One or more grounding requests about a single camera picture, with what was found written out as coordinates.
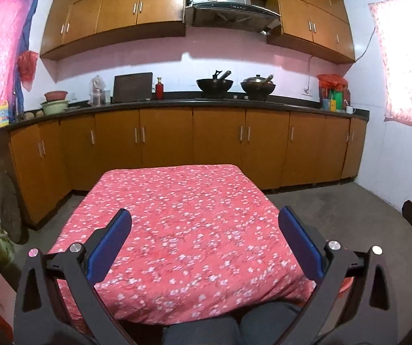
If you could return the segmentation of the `brown lower kitchen cabinets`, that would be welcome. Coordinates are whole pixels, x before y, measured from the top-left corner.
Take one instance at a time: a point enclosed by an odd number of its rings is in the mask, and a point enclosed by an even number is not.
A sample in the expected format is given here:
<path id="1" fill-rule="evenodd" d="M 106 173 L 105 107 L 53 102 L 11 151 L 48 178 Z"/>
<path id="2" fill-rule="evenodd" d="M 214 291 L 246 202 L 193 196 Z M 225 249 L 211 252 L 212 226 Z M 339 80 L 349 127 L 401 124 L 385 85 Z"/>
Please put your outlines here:
<path id="1" fill-rule="evenodd" d="M 369 112 L 278 101 L 167 100 L 79 108 L 0 128 L 0 218 L 13 240 L 109 170 L 232 164 L 261 190 L 358 174 Z"/>

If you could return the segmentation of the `person's dark trouser legs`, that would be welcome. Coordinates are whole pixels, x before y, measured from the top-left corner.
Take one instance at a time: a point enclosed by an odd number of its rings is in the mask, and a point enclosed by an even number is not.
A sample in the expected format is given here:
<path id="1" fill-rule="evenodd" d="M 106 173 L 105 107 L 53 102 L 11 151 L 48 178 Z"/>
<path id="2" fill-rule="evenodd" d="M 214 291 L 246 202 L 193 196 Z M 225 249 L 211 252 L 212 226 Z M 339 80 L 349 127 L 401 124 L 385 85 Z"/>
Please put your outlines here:
<path id="1" fill-rule="evenodd" d="M 298 316 L 301 307 L 286 301 L 260 304 L 238 322 L 224 315 L 194 322 L 170 325 L 164 344 L 250 344 L 271 345 L 281 337 Z"/>

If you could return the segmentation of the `white mug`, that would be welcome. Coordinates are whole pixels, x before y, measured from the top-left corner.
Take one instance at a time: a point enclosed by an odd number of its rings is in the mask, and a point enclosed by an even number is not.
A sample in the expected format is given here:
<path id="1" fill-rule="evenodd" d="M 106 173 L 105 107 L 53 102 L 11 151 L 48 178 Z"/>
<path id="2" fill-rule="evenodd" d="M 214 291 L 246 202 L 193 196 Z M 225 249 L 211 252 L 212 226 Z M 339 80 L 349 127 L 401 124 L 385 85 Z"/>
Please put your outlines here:
<path id="1" fill-rule="evenodd" d="M 355 111 L 356 111 L 356 109 L 353 108 L 352 106 L 347 106 L 346 107 L 346 113 L 347 114 L 354 114 Z"/>

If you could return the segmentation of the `orange bag with groceries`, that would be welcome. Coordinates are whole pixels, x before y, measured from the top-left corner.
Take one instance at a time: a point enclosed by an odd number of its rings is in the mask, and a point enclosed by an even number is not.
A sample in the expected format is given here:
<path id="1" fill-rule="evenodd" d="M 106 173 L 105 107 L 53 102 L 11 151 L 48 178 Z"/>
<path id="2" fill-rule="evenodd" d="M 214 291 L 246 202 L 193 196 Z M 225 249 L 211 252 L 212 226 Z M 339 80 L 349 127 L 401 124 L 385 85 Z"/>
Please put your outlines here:
<path id="1" fill-rule="evenodd" d="M 351 104 L 347 80 L 338 74 L 321 74 L 317 78 L 321 108 L 345 111 Z"/>

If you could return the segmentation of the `pink window curtain right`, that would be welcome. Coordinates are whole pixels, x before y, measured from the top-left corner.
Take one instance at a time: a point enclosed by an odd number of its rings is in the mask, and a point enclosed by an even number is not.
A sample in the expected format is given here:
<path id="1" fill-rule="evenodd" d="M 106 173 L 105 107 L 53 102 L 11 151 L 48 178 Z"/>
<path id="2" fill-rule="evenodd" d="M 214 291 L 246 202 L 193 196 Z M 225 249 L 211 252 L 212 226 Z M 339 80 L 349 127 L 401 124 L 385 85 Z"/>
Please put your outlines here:
<path id="1" fill-rule="evenodd" d="M 384 66 L 385 120 L 412 127 L 412 0 L 385 0 L 368 7 Z"/>

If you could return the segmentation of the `stacked bowls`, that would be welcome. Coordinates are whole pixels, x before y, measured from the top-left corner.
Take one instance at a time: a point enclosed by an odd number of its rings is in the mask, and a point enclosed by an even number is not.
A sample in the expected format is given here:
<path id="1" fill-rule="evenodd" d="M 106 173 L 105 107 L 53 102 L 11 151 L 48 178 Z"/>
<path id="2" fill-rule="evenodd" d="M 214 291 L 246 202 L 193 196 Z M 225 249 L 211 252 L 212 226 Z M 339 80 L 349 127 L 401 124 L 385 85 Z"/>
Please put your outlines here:
<path id="1" fill-rule="evenodd" d="M 59 114 L 69 107 L 67 91 L 51 91 L 45 94 L 45 102 L 41 103 L 41 108 L 46 116 Z"/>

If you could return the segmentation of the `colourful carton box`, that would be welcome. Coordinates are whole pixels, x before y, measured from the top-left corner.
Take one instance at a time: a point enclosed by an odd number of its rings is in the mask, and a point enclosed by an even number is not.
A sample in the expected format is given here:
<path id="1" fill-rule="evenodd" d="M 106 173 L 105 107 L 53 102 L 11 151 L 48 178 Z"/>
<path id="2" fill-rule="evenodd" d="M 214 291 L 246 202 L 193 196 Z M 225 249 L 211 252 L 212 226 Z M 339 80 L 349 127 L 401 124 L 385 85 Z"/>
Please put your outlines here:
<path id="1" fill-rule="evenodd" d="M 9 103 L 5 101 L 0 103 L 0 128 L 9 124 Z"/>

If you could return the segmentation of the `black lidded wok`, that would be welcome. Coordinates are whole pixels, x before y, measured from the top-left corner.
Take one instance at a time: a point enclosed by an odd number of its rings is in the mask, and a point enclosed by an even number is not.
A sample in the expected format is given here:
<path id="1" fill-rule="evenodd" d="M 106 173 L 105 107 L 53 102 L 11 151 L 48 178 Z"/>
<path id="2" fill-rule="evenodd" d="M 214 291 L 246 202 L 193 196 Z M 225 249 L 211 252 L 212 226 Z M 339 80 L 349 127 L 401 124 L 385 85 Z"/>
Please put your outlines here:
<path id="1" fill-rule="evenodd" d="M 266 101 L 267 97 L 275 90 L 275 84 L 272 82 L 274 75 L 267 77 L 256 75 L 244 79 L 240 86 L 245 92 L 247 99 L 250 101 Z"/>

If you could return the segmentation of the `clear jar in bag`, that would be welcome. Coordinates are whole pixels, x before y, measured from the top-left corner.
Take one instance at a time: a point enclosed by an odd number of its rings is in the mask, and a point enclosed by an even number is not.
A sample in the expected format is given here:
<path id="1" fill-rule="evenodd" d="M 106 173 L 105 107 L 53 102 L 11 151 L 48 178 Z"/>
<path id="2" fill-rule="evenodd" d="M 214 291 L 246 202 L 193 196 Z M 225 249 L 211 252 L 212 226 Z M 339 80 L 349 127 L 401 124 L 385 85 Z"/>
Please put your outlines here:
<path id="1" fill-rule="evenodd" d="M 89 83 L 89 96 L 91 106 L 105 104 L 105 82 L 99 75 L 93 77 Z"/>

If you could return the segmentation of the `dark cutting board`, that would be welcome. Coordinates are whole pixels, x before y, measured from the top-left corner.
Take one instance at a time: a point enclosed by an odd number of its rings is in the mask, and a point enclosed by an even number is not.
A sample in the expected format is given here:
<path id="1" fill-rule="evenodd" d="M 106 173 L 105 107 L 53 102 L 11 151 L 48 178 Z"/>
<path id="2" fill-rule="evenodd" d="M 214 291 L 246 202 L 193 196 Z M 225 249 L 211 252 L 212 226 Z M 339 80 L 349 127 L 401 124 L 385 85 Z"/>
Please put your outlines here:
<path id="1" fill-rule="evenodd" d="M 152 98 L 153 73 L 133 73 L 116 76 L 112 103 L 122 104 L 135 101 L 150 101 Z"/>

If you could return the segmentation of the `right upper cabinet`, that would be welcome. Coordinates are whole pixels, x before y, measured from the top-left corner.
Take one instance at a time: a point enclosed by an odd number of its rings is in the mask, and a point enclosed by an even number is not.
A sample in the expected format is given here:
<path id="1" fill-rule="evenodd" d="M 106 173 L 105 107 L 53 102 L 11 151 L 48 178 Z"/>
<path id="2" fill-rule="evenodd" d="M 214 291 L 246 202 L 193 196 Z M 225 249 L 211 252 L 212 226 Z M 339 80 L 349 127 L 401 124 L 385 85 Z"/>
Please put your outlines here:
<path id="1" fill-rule="evenodd" d="M 355 61 L 354 42 L 343 0 L 277 0 L 280 25 L 267 43 L 335 64 Z"/>

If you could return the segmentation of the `red bottle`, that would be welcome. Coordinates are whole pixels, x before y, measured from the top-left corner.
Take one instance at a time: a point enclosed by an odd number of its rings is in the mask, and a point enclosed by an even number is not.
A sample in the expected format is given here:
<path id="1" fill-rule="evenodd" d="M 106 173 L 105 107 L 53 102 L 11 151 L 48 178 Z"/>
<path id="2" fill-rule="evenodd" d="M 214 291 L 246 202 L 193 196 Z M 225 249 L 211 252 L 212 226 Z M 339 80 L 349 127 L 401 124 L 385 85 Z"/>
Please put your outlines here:
<path id="1" fill-rule="evenodd" d="M 161 77 L 157 78 L 157 82 L 155 84 L 155 97 L 158 101 L 164 99 L 164 85 L 161 82 Z"/>

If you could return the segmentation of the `red hanging bag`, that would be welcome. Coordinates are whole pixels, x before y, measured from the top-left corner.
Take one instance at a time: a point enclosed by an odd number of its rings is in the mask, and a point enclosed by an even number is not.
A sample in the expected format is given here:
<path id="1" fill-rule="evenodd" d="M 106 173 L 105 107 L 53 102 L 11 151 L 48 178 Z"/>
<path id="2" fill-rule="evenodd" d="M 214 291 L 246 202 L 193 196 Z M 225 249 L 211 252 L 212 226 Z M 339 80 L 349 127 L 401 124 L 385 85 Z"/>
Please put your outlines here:
<path id="1" fill-rule="evenodd" d="M 31 92 L 33 87 L 33 82 L 37 69 L 38 56 L 39 54 L 37 52 L 26 50 L 23 51 L 17 59 L 20 82 L 22 87 L 27 92 Z"/>

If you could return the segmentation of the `steel range hood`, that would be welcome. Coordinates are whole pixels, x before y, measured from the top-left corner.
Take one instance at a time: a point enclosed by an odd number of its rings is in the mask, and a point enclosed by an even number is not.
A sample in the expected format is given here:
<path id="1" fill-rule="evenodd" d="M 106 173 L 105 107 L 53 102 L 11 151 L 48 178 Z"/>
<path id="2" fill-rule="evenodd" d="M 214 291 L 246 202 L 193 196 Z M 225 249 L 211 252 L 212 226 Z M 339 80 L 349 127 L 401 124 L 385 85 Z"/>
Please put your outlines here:
<path id="1" fill-rule="evenodd" d="M 281 26 L 278 0 L 186 0 L 185 21 L 264 35 Z"/>

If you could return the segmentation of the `left upper cabinet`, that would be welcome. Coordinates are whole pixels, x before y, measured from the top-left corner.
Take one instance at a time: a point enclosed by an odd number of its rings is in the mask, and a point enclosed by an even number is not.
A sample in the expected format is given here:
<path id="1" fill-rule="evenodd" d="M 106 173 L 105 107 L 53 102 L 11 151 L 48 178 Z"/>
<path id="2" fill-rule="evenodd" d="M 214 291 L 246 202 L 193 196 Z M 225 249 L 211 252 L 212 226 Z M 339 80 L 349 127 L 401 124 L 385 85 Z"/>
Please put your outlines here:
<path id="1" fill-rule="evenodd" d="M 60 60 L 126 41 L 182 37 L 185 0 L 53 0 L 40 56 Z"/>

